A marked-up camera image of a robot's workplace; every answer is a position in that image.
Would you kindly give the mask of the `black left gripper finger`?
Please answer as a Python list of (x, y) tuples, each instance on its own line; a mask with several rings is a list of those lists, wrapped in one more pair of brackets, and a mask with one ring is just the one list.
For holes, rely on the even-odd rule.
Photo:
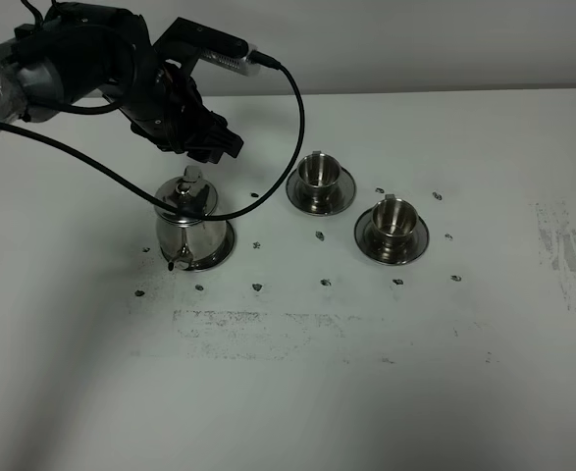
[(200, 163), (217, 164), (224, 153), (220, 142), (211, 134), (195, 134), (187, 140), (176, 135), (169, 139), (169, 143), (173, 152), (186, 154), (192, 160)]
[(209, 113), (210, 122), (202, 127), (201, 135), (211, 134), (220, 142), (224, 154), (236, 158), (243, 147), (242, 138), (229, 130), (227, 120), (214, 112)]

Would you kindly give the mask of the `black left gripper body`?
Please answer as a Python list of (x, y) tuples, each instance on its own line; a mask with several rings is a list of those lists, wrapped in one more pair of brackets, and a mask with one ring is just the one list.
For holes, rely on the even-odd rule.
[(164, 152), (169, 139), (187, 140), (210, 122), (192, 77), (198, 61), (207, 61), (240, 75), (248, 74), (248, 42), (231, 34), (176, 19), (149, 46), (140, 62), (138, 83), (122, 107), (131, 130)]

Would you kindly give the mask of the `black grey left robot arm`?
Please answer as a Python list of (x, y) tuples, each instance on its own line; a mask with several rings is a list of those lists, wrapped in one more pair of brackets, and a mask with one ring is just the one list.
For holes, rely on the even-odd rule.
[(0, 44), (0, 122), (120, 111), (160, 150), (217, 163), (236, 157), (243, 141), (205, 107), (192, 71), (204, 60), (245, 75), (250, 51), (243, 39), (183, 18), (152, 41), (144, 18), (127, 9), (54, 2)]

